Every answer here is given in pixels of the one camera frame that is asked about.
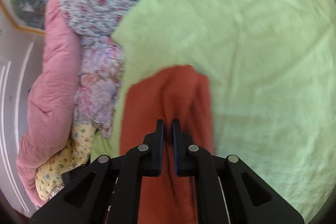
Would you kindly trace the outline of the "orange knit sweater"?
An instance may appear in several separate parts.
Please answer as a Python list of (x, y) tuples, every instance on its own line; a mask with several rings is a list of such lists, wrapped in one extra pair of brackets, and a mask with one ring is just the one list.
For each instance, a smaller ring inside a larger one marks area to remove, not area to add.
[(213, 123), (209, 79), (190, 65), (165, 68), (131, 86), (125, 97), (121, 122), (120, 153), (143, 143), (164, 122), (162, 173), (144, 177), (138, 223), (198, 223), (197, 194), (193, 177), (175, 173), (173, 120), (193, 143), (213, 152)]

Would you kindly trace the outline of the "yellow cartoon print cloth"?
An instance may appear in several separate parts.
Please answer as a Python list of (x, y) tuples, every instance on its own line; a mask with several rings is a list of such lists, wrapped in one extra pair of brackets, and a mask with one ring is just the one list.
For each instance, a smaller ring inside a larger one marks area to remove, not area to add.
[(35, 174), (35, 187), (42, 201), (48, 201), (65, 185), (62, 174), (87, 163), (97, 128), (76, 124), (66, 146), (42, 164)]

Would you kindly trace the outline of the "pink padded comforter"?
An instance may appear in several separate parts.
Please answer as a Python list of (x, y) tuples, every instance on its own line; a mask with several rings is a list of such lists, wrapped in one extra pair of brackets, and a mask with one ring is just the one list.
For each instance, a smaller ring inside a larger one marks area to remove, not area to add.
[(30, 200), (43, 201), (35, 186), (36, 170), (67, 143), (79, 81), (80, 39), (66, 24), (59, 0), (45, 11), (42, 73), (28, 98), (28, 129), (21, 137), (16, 160), (18, 175)]

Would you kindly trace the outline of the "purple floral pillow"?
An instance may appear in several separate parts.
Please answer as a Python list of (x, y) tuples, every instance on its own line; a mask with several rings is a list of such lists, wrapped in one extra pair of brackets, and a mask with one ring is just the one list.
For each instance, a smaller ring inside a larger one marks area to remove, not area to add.
[(124, 73), (123, 48), (109, 36), (83, 36), (80, 45), (74, 123), (91, 124), (109, 139)]

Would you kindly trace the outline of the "white panelled door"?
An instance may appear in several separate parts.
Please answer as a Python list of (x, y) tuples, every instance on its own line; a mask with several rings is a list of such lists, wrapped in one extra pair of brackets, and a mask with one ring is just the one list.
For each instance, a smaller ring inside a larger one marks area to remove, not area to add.
[(1, 13), (1, 191), (10, 205), (31, 216), (31, 202), (18, 176), (19, 141), (28, 129), (30, 89), (42, 71), (44, 38), (17, 30)]

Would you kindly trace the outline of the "light green bed sheet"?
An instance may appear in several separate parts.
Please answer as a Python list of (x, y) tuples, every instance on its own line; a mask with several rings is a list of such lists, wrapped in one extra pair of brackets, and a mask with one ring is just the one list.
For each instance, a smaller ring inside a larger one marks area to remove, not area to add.
[(127, 90), (164, 67), (209, 78), (214, 150), (238, 155), (310, 222), (335, 186), (335, 0), (140, 0), (113, 34)]

